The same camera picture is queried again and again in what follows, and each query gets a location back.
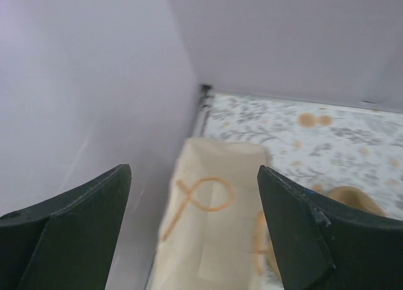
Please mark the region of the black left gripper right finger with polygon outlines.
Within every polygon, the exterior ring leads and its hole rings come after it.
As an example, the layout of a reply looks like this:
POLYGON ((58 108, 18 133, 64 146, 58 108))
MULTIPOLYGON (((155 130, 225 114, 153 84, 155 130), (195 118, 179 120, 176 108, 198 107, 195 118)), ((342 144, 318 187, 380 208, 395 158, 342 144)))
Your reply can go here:
POLYGON ((402 222, 354 209, 261 166, 258 187, 283 287, 402 289, 402 222))

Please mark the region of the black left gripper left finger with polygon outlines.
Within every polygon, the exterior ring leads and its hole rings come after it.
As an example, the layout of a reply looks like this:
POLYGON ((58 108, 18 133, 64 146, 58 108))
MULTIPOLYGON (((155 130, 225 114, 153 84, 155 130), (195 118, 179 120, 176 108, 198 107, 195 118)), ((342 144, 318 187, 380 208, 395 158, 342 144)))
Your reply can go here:
POLYGON ((1 217, 1 289, 104 289, 128 201, 122 164, 1 217))

